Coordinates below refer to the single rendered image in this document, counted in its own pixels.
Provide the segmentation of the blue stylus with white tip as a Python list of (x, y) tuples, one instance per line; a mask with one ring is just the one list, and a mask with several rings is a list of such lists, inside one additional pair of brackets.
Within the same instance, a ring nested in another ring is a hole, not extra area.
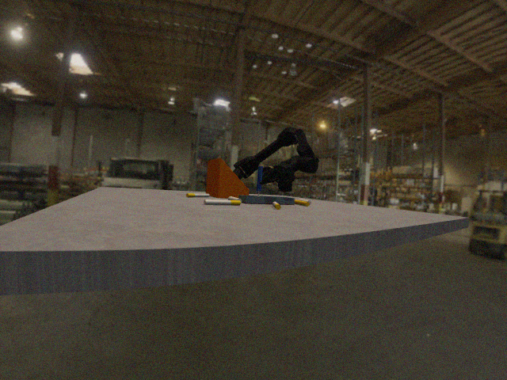
[(259, 191), (261, 191), (261, 181), (262, 181), (262, 172), (263, 172), (263, 166), (258, 166), (257, 171), (257, 191), (259, 196)]

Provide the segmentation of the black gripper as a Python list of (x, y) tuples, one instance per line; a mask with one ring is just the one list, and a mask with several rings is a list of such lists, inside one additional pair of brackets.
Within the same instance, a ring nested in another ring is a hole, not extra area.
[[(273, 169), (274, 168), (274, 169)], [(277, 183), (283, 183), (282, 180), (286, 180), (287, 183), (291, 183), (295, 180), (295, 166), (291, 160), (282, 161), (279, 165), (263, 167), (261, 185), (268, 184), (274, 181)]]

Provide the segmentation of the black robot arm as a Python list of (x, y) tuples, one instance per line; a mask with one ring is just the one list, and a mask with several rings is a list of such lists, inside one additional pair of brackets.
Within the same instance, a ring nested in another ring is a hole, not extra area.
[[(295, 171), (300, 170), (301, 172), (315, 173), (318, 169), (319, 159), (314, 157), (314, 152), (308, 144), (303, 130), (296, 129), (294, 127), (285, 128), (282, 132), (279, 133), (278, 139), (275, 142), (254, 156), (248, 156), (236, 162), (233, 165), (235, 167), (235, 170), (233, 172), (240, 180), (243, 177), (246, 179), (251, 174), (253, 174), (258, 169), (259, 164), (271, 154), (284, 146), (295, 145), (297, 143), (299, 145), (297, 146), (296, 151), (299, 156), (290, 157), (288, 160), (291, 160), (294, 164)], [(286, 180), (288, 180), (288, 177), (286, 177)], [(292, 191), (292, 182), (287, 183), (286, 180), (282, 180), (283, 183), (278, 183), (278, 187), (281, 192)]]

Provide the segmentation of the keyboard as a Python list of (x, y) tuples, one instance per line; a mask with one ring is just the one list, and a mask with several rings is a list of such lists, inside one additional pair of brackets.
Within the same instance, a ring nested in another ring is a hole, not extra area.
[(277, 202), (279, 205), (295, 205), (295, 198), (280, 197), (280, 196), (246, 196), (238, 195), (242, 203), (247, 204), (273, 204)]

